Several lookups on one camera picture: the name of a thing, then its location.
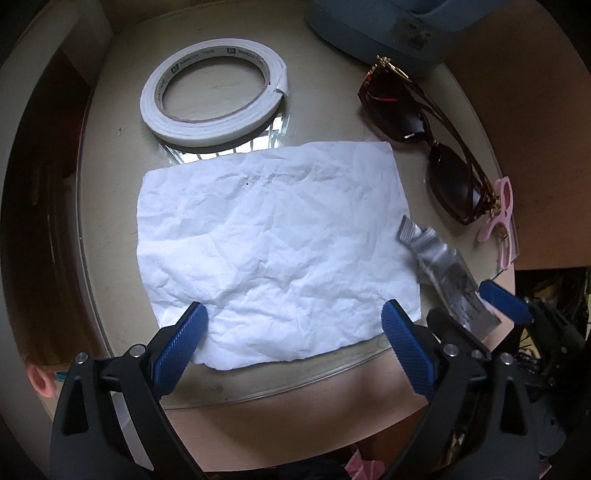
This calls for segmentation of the silver sachet packet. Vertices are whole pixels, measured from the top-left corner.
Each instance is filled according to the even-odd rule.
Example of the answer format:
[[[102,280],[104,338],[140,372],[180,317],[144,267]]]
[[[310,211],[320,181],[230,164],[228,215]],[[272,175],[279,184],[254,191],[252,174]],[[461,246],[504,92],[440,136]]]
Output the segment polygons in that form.
[[[422,229],[404,215],[398,240],[415,256],[451,316],[478,340],[500,324],[478,295],[478,286],[461,253],[445,243],[433,228]]]

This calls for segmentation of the pink striped fabric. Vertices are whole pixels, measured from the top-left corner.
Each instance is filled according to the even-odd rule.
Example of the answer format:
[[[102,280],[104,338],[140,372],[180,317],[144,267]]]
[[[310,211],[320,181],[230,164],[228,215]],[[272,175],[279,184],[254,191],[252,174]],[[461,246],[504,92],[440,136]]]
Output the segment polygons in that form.
[[[351,480],[379,480],[386,468],[382,461],[363,459],[360,450],[356,449],[346,463],[345,470]]]

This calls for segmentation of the pink clothes peg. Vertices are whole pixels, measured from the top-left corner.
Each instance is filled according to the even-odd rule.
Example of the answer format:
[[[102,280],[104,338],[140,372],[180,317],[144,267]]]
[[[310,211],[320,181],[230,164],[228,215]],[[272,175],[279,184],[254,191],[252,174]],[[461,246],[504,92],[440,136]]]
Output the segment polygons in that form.
[[[499,237],[499,266],[506,270],[514,260],[516,241],[513,238],[514,193],[508,176],[498,179],[494,184],[498,206],[489,219],[480,227],[477,241],[485,243],[494,233]]]

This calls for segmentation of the crumpled white paper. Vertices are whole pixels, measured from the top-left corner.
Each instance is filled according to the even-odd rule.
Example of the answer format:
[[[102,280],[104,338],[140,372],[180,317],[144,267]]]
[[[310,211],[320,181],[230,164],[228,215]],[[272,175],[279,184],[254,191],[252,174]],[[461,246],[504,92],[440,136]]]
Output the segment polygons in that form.
[[[137,263],[160,326],[206,308],[195,363],[306,359],[378,336],[389,300],[420,319],[408,214],[386,142],[226,155],[144,175]]]

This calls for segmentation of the dark sunglasses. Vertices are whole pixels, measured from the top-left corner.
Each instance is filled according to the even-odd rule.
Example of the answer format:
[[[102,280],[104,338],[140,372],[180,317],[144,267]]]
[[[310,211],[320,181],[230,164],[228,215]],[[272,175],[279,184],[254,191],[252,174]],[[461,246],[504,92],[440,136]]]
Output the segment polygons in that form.
[[[498,195],[458,129],[390,58],[377,57],[363,78],[358,97],[370,120],[390,139],[426,145],[427,182],[455,221],[470,225],[496,212]]]

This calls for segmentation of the glass table plate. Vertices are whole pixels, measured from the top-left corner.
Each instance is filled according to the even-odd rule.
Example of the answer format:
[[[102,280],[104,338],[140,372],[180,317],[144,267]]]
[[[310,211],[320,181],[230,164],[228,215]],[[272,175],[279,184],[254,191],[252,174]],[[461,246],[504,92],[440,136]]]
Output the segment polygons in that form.
[[[168,409],[283,399],[391,354],[381,311],[439,304],[398,230],[437,231],[477,281],[501,275],[435,200],[428,149],[363,111],[367,73],[300,1],[225,2],[127,28],[89,109],[78,211],[86,276],[115,355],[204,305]]]

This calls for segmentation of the white tape roll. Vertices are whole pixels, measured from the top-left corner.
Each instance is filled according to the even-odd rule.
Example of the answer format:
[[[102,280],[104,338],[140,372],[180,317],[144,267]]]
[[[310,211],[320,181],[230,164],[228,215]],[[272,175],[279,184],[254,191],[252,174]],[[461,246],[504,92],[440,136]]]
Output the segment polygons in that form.
[[[141,118],[160,140],[208,149],[252,136],[288,96],[287,64],[270,47],[221,38],[164,60],[145,82]]]

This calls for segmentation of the blue plastic pitcher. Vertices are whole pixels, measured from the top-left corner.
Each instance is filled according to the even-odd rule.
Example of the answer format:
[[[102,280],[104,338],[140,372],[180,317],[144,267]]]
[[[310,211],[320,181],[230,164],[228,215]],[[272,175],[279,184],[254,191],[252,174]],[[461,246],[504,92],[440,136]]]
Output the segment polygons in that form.
[[[305,21],[335,48],[367,64],[386,56],[426,77],[457,49],[463,32],[503,8],[498,0],[317,0]]]

